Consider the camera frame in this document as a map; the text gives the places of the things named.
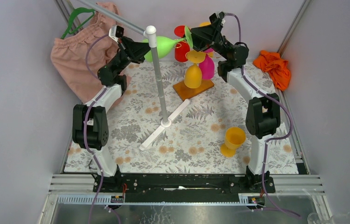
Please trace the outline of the green wine glass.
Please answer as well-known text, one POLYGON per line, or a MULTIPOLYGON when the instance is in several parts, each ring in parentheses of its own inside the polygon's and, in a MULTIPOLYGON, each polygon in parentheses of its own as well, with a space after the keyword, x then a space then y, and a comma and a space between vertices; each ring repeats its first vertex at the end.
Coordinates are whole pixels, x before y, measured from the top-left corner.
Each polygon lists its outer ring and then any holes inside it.
POLYGON ((174 48, 177 43, 180 42, 186 42, 190 48, 193 48, 193 40, 192 40, 192 35, 191 31, 188 26, 184 27, 184 35, 185 37, 181 39, 170 39, 165 36, 157 36, 156 35, 156 27, 153 25, 149 25, 146 27, 144 31, 144 36, 146 37, 145 40, 143 40, 143 43, 148 43, 149 47, 151 46, 150 42, 153 42, 153 35, 156 37, 155 47, 158 53, 158 58, 161 59, 168 55, 172 48, 174 48))

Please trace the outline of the pink wine glass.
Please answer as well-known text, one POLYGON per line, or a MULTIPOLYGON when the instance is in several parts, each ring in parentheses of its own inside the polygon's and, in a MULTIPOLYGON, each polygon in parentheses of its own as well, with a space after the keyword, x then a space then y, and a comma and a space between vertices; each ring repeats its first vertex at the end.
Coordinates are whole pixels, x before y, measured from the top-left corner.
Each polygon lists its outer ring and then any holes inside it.
POLYGON ((210 80, 215 74, 215 64, 212 60, 214 54, 213 49, 205 50, 205 59, 199 63, 199 68, 202 72, 203 80, 210 80))

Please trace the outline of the yellow wine glass front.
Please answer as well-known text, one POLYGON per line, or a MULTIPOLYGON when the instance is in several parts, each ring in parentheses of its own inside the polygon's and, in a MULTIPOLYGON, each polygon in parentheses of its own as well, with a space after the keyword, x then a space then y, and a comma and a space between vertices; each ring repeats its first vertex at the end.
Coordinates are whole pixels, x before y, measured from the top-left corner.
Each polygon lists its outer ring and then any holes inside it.
POLYGON ((198 64, 205 59, 205 53, 191 50, 186 54, 186 58, 193 64, 185 72, 184 84, 191 89, 195 89, 202 82, 202 72, 198 64))

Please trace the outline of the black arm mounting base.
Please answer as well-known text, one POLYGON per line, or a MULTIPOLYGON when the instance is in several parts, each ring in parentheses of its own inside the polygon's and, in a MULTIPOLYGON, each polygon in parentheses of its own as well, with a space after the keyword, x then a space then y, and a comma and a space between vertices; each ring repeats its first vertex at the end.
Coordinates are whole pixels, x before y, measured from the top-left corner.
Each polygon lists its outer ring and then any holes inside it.
POLYGON ((121 173, 94 178, 93 192, 119 193, 127 203, 232 203, 239 194, 275 193, 273 178, 253 174, 121 173))

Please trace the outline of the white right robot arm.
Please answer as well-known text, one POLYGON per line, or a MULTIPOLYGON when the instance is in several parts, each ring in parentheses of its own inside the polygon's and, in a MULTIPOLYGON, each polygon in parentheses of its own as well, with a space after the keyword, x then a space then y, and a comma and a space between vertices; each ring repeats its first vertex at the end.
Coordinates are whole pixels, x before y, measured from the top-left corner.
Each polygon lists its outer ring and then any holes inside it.
POLYGON ((268 140, 280 126, 280 102, 276 93, 261 90, 245 74, 244 65, 249 49, 243 42, 231 43, 221 33, 224 17, 222 13, 213 14, 208 25, 186 29, 185 36, 191 49, 212 49, 224 58, 217 64, 218 75, 248 102, 245 125, 252 136, 252 150, 247 166, 247 174, 251 176, 246 177, 245 186, 247 190, 257 192, 263 187, 260 176, 269 174, 266 168, 268 140))

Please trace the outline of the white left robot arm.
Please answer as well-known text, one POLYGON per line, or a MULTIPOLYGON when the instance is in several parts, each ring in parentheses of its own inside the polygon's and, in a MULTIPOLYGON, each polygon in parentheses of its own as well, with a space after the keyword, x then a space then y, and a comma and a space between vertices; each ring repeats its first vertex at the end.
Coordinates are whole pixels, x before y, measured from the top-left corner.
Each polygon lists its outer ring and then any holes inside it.
POLYGON ((130 63, 142 63, 150 51, 147 42, 135 42, 131 38, 118 39, 116 55, 97 71, 103 88, 85 105, 73 108, 72 140, 92 154, 98 174, 106 177, 104 186, 111 192, 121 188, 122 180, 116 176, 117 164, 107 148, 109 128, 107 112, 127 90, 127 77, 121 72, 130 63))

